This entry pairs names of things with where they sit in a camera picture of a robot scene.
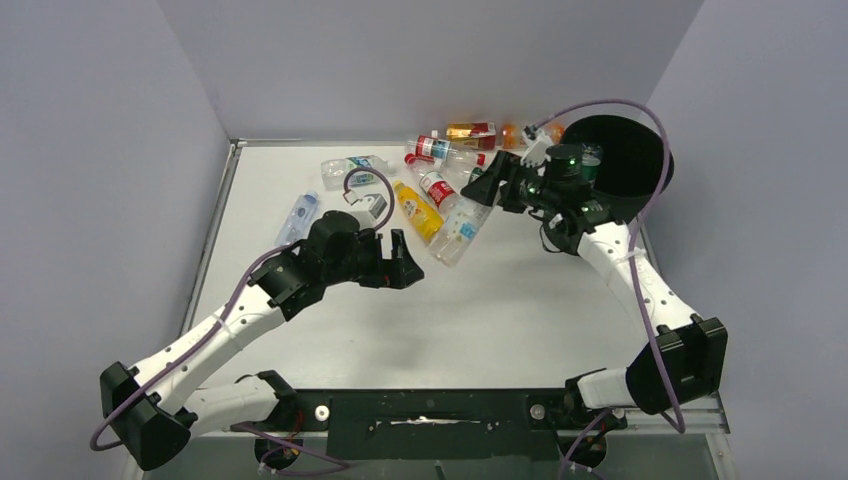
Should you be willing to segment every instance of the white wall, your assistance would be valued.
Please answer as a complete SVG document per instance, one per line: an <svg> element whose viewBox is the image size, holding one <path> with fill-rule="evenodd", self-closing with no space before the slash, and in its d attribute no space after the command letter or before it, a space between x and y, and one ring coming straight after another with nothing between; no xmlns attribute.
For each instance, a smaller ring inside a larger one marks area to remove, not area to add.
<svg viewBox="0 0 848 480"><path fill-rule="evenodd" d="M647 101L703 0L165 0L232 137L390 138Z"/></svg>
<svg viewBox="0 0 848 480"><path fill-rule="evenodd" d="M98 376L177 334L226 136L154 0L28 1L0 145L0 477L118 478Z"/></svg>
<svg viewBox="0 0 848 480"><path fill-rule="evenodd" d="M741 478L846 478L848 4L707 0L650 104L675 180L670 283L730 332Z"/></svg>

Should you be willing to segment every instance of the bottle with red label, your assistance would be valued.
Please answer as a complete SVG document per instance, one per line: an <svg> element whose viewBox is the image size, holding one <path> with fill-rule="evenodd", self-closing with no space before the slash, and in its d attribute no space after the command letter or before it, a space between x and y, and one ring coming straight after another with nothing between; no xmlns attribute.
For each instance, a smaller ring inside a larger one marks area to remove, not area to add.
<svg viewBox="0 0 848 480"><path fill-rule="evenodd" d="M436 164L436 170L443 167L468 165L470 172L474 166L486 163L486 156L468 148L454 145L450 140L419 135L407 142L407 153L430 160Z"/></svg>
<svg viewBox="0 0 848 480"><path fill-rule="evenodd" d="M409 165L409 169L415 173L418 179L418 186L421 187L421 190L430 197L439 213L447 215L456 205L456 202L459 201L459 195L457 195L456 191L442 177L442 174L434 168L432 163L412 155L407 155L406 162Z"/></svg>

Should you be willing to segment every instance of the yellow label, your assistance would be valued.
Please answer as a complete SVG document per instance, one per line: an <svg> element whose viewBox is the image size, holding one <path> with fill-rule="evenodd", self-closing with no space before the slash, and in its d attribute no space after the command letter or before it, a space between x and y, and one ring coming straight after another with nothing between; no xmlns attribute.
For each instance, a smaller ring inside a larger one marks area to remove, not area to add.
<svg viewBox="0 0 848 480"><path fill-rule="evenodd" d="M444 223L439 212L406 185L398 182L395 185L395 192L397 192L398 207L424 242L429 244L433 235L442 228Z"/></svg>

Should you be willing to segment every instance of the purple cable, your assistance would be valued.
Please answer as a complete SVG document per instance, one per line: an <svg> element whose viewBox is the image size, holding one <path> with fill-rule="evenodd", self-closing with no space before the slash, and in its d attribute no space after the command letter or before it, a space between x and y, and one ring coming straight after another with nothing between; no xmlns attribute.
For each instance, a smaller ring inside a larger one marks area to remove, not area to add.
<svg viewBox="0 0 848 480"><path fill-rule="evenodd" d="M188 350L185 351L185 353L177 357L177 359L174 360L171 365L165 367L164 370L154 375L153 378L147 381L147 383L139 387L138 390L133 392L132 395L127 397L126 400L124 400L120 405L118 405L118 407L114 411L112 411L112 413L110 413L106 418L104 418L103 422L101 422L100 425L98 425L97 428L94 430L94 434L91 436L91 440L89 440L88 443L89 448L91 448L95 452L102 452L121 445L120 440L117 442L107 443L106 445L100 445L97 443L97 441L100 439L100 436L103 435L103 432L106 430L106 427L108 427L113 421L115 421L118 416L124 413L124 411L130 405L132 405L133 402L138 400L142 395L146 394L147 390L159 383L159 381L162 380L165 375L174 371L183 362L188 360L192 355L194 355L198 350L200 350L204 345L209 343L209 340L211 340L212 337L214 337L215 334L218 333L218 331L221 329L221 323L227 321L227 317L229 317L230 313L233 311L233 308L235 308L236 301L241 295L242 290L244 290L245 285L247 285L247 280L250 274L253 273L253 271L256 270L262 262L288 248L289 246L282 246L277 247L271 251L265 252L260 255L259 258L254 260L252 264L250 264L250 267L248 267L247 271L244 272L244 275L242 275L238 284L236 284L236 288L235 290L233 290L233 294L230 295L230 299L227 300L226 304L224 304L224 311L221 312L220 317L221 321L215 322L212 325L212 328L210 328L209 331L206 332L206 334L203 335L203 337L201 337L201 339L197 341L197 343L192 345Z"/></svg>
<svg viewBox="0 0 848 480"><path fill-rule="evenodd" d="M345 175L344 181L342 183L345 188L345 193L350 191L350 186L348 186L347 182L350 181L350 178L357 172L367 172L376 175L377 178L383 181L383 183L386 185L386 188L389 189L389 211L386 212L386 216L382 220L380 220L377 225L374 226L374 230L379 230L385 227L387 223L389 223L389 220L392 218L392 214L395 212L395 193L394 189L392 188L392 183L389 181L388 178L386 178L385 175L383 175L378 170L375 170L370 167L356 167L353 170L347 172L347 175Z"/></svg>
<svg viewBox="0 0 848 480"><path fill-rule="evenodd" d="M574 440L574 443L571 444L571 447L569 447L568 451L565 452L565 455L563 455L562 460L559 462L559 470L557 471L557 480L562 478L562 474L565 473L565 470L566 470L567 465L568 465L568 461L571 458L571 456L574 455L574 451L577 450L577 445L579 445L580 442L582 442L583 439L586 438L587 435L589 435L589 432L591 432L592 429L595 428L595 425L597 425L601 420L604 419L604 417L606 417L610 413L612 413L612 410L609 409L609 408L605 408L605 409L601 410L601 412L598 414L598 416L596 416L591 422L589 422L589 425L586 425L586 428L584 428L583 431L580 432L579 435L577 435L577 439ZM577 465L578 467L585 469L585 470L589 470L589 467L587 467L585 465L580 465L579 463L574 463L574 464ZM589 473L595 474L595 476L598 477L598 478L601 478L601 479L604 478L602 475L595 472L594 469Z"/></svg>
<svg viewBox="0 0 848 480"><path fill-rule="evenodd" d="M578 103L577 105L573 105L571 107L566 108L560 112L557 112L548 118L542 120L537 123L536 128L541 128L551 120L559 117L560 115L565 115L568 112L573 110L577 110L583 107L590 107L594 105L608 105L608 104L620 104L627 105L630 107L634 107L638 110L645 112L651 120L654 122L654 125L657 126L657 130L660 133L660 139L662 140L663 145L663 165L662 170L660 171L660 179L657 182L657 186L654 188L654 191L651 193L650 198L648 198L648 202L645 203L644 208L636 215L635 221L630 224L630 241L627 244L627 253L631 254L636 249L636 238L638 237L639 230L642 228L642 225L645 223L645 218L648 216L648 212L654 206L654 202L657 197L660 196L662 192L663 186L665 185L666 177L668 176L668 169L670 164L670 148L668 146L668 133L665 131L665 127L663 127L662 122L660 122L659 117L651 111L646 105L642 105L641 103L634 102L632 100L627 100L623 98L609 98L604 100L593 100L590 102ZM668 371L665 367L665 362L663 362L662 355L660 354L660 347L657 344L656 336L654 335L653 327L651 327L651 317L648 314L648 308L645 306L645 297L642 294L642 284L639 282L639 274L636 270L636 257L630 256L630 278L633 281L633 290L636 293L636 303L639 304L639 312L642 314L642 322L645 324L645 331L648 333L648 345L651 347L651 353L654 356L654 362L657 364L657 369L660 373L660 378L662 379L663 386L665 387L665 392L668 395L669 402L671 403L671 408L674 410L674 416L677 417L677 422L675 423L671 417L668 416L665 412L660 412L663 418L674 427L680 433L684 433L686 431L686 423L683 419L683 411L680 409L680 401L677 399L677 394L674 393L674 387L671 385L671 378L668 376Z"/></svg>
<svg viewBox="0 0 848 480"><path fill-rule="evenodd" d="M301 452L303 452L307 455L313 456L315 458L320 458L321 460L324 460L324 461L327 461L327 462L330 462L332 464L337 465L336 467L325 468L323 470L313 470L313 471L310 471L310 472L286 472L286 471L280 470L280 471L276 472L277 475L281 475L281 476L284 476L284 477L318 477L320 475L329 475L331 473L341 472L342 470L347 470L348 468L351 467L350 463L348 463L348 462L346 462L342 459L334 458L334 457L331 457L331 456L326 455L324 453L316 452L315 450L311 450L311 449L306 448L304 446L297 445L296 443L292 443L292 442L289 442L287 440L283 440L282 438L275 437L273 435L269 435L269 434L267 434L267 433L265 433L261 430L257 430L256 428L254 428L249 423L237 423L230 428L234 431L242 431L242 432L246 432L246 433L251 433L253 435L256 435L257 437L264 438L265 440L268 440L269 442L274 442L277 445L281 445L285 448L293 448L293 449L299 450L299 451L301 451ZM262 457L261 461L264 461L270 455L270 453L271 452L266 453Z"/></svg>

